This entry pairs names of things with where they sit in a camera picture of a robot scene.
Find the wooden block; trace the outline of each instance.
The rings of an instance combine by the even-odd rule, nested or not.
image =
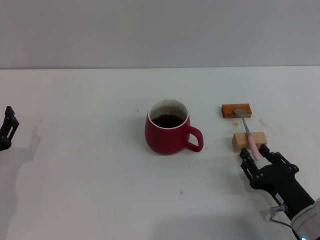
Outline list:
[[[221,107],[222,116],[224,119],[238,119],[240,118],[238,115],[235,114],[234,110],[236,109],[243,109],[246,111],[246,117],[250,118],[252,115],[252,111],[250,108],[249,103],[243,104],[223,104]]]
[[[251,132],[256,147],[259,149],[262,144],[267,144],[267,138],[264,132]],[[250,148],[248,137],[245,132],[235,133],[232,138],[232,146],[235,153],[239,153],[242,148]]]

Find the white table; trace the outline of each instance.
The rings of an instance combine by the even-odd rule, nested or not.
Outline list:
[[[318,66],[1,70],[0,84],[1,118],[12,106],[20,122],[0,152],[0,240],[294,240],[264,221],[276,202],[249,186],[231,145],[244,128],[222,104],[250,103],[249,129],[320,197]],[[188,107],[202,152],[149,149],[164,98]]]

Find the cable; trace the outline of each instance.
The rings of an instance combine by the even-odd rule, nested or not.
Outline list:
[[[269,221],[270,221],[270,222],[277,223],[277,224],[285,225],[285,226],[287,226],[287,227],[289,227],[289,228],[292,229],[292,227],[291,227],[288,223],[285,223],[285,222],[283,222],[283,221],[273,220],[273,217],[272,217],[272,216],[269,218]]]

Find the coffee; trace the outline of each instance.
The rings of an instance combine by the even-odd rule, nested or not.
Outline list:
[[[163,114],[152,119],[152,122],[161,128],[171,129],[183,124],[184,120],[173,114]]]

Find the metal spoon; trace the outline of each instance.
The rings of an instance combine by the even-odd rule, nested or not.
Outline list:
[[[248,142],[249,142],[251,151],[253,153],[253,156],[256,160],[260,160],[259,150],[258,150],[257,145],[255,143],[254,137],[251,135],[249,128],[248,128],[246,121],[245,121],[245,117],[247,116],[247,112],[243,109],[236,109],[236,110],[234,110],[234,113],[237,114],[240,118],[242,118],[243,125],[244,125],[245,131],[246,131],[246,135],[248,137]]]

